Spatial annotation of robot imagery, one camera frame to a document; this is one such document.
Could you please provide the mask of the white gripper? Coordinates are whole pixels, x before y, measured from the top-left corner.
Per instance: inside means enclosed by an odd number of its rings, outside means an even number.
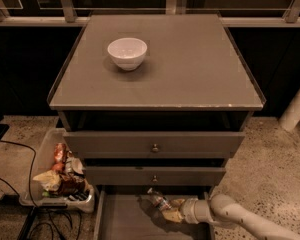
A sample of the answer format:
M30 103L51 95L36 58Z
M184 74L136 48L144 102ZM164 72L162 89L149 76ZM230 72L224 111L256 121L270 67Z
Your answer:
M162 212L167 221L182 223L184 219L188 224L199 224L208 223L212 219L206 200L178 198L171 200L170 203L174 208Z

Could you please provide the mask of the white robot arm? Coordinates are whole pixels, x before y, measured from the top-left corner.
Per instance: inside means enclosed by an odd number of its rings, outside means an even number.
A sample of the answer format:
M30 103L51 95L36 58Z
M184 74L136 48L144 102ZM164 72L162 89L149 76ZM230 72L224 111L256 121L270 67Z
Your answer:
M279 119L287 132L300 122L300 89ZM246 210L230 196L217 194L208 200L175 199L172 207L162 212L164 218L175 223L209 223L219 227L239 225L258 240L300 240L300 234L286 229L264 217Z

